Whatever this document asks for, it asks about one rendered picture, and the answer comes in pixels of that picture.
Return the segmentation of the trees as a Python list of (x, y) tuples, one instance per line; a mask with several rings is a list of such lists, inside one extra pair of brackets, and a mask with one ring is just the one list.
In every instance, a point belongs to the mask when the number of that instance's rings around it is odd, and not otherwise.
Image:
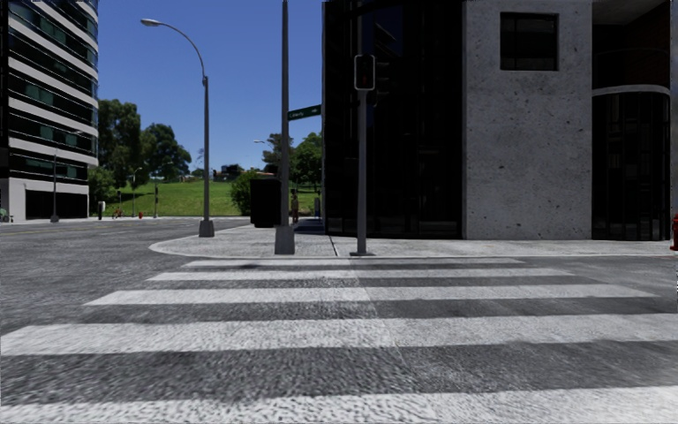
[[(269, 150), (262, 152), (264, 171), (276, 173), (282, 158), (281, 134), (272, 133), (266, 143)], [(316, 132), (309, 133), (296, 147), (290, 145), (290, 179), (300, 185), (311, 185), (317, 189), (321, 181), (322, 138)]]
[(164, 124), (141, 127), (137, 106), (131, 102), (99, 101), (99, 165), (88, 171), (89, 210), (99, 201), (111, 204), (116, 190), (144, 185), (152, 175), (173, 179), (189, 173), (189, 152)]

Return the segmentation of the dark box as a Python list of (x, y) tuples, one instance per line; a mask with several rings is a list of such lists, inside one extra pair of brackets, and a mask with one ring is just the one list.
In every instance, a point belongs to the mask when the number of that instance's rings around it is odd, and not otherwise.
[(251, 223), (269, 228), (281, 223), (281, 182), (274, 178), (250, 180)]

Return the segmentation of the green bush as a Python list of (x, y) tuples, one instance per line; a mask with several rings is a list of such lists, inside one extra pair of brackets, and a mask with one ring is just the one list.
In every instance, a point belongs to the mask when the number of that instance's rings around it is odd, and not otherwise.
[(231, 203), (241, 216), (251, 214), (251, 181), (260, 177), (256, 170), (242, 172), (232, 183), (230, 190)]

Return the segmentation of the pale concrete building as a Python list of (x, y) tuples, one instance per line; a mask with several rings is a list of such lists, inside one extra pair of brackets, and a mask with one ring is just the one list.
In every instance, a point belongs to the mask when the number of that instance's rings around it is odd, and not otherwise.
[(669, 239), (678, 213), (678, 0), (327, 0), (324, 219), (367, 234)]

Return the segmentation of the white banded glass building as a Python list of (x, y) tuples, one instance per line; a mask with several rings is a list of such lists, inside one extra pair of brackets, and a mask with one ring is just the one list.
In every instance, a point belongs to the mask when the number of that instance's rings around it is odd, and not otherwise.
[(98, 165), (98, 0), (0, 0), (0, 209), (88, 215)]

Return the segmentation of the sign on a post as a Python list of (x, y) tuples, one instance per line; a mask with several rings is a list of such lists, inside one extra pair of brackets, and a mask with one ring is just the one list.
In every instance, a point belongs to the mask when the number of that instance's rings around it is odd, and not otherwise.
[(282, 0), (281, 35), (281, 161), (279, 180), (281, 183), (281, 222), (275, 230), (275, 254), (293, 256), (296, 254), (295, 230), (290, 224), (290, 12), (289, 0)]

